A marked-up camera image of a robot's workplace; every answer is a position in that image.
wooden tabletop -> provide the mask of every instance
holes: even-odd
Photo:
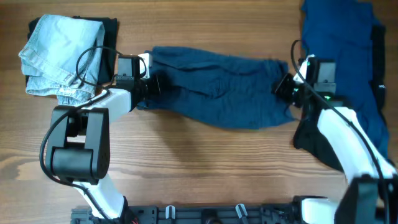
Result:
[[[87,206],[40,170],[38,155],[57,100],[25,93],[17,56],[28,23],[43,14],[115,17],[117,49],[155,45],[290,61],[300,38],[299,0],[139,1],[3,0],[0,3],[0,223],[69,223]],[[384,110],[398,162],[398,3],[374,1],[387,26]],[[168,111],[133,111],[111,125],[109,173],[130,205],[234,205],[289,202],[294,195],[339,199],[343,175],[294,149],[297,122],[259,131],[224,130]]]

blue towel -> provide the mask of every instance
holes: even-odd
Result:
[[[352,103],[359,123],[387,157],[389,133],[376,106],[371,31],[379,24],[371,3],[355,0],[306,0],[302,39],[310,54],[336,61],[336,94]]]
[[[271,93],[287,72],[278,60],[253,60],[186,47],[154,47],[151,73],[164,72],[171,89],[141,103],[220,128],[259,129],[292,121],[288,105]]]

dark blue fabric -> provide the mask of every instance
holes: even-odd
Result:
[[[373,79],[371,30],[379,24],[371,3],[355,0],[306,0],[302,38],[310,54],[336,61],[336,94],[346,96],[359,123],[383,156],[389,133],[369,82]]]
[[[259,129],[292,121],[271,85],[287,72],[278,60],[253,60],[186,47],[154,47],[151,73],[163,71],[171,90],[141,103],[221,128]]]

blue jeans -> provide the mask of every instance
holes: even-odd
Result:
[[[28,43],[19,52],[22,73],[29,75],[26,93],[57,95],[60,105],[77,105],[95,95],[95,87],[76,76],[76,62],[84,50],[102,45],[102,22],[44,15]],[[81,77],[96,83],[102,49],[87,52],[80,60]]]

black fabric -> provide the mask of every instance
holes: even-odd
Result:
[[[385,33],[386,28],[383,26],[372,27],[373,80],[370,82],[374,97],[376,98],[377,108],[384,122],[386,122],[386,120],[381,113],[381,109],[384,106],[384,100],[386,97],[386,87],[384,86],[384,76],[386,72]],[[304,149],[308,151],[331,168],[343,171],[343,168],[327,138],[319,132],[317,122],[310,120],[301,121],[294,134],[293,145],[296,149]]]
[[[105,35],[104,35],[104,46],[111,47],[113,49],[116,48],[116,37],[118,35],[118,20],[110,19],[110,18],[90,18],[90,17],[80,17],[80,16],[73,16],[74,19],[86,19],[89,21],[98,21],[104,24]],[[37,23],[39,22],[40,18],[36,18],[31,21],[29,26],[29,33],[27,38],[29,40],[30,36],[32,35],[33,31],[36,28]],[[104,83],[110,82],[112,76],[114,74],[114,61],[116,59],[116,55],[114,52],[110,52],[108,50],[103,50],[101,55],[101,65],[99,66],[99,74],[98,74],[98,81],[97,84],[102,85]],[[25,77],[25,84],[27,84],[29,80],[29,76]]]
[[[296,149],[305,149],[327,166],[343,171],[329,141],[319,132],[316,121],[300,122],[293,137],[293,145]]]

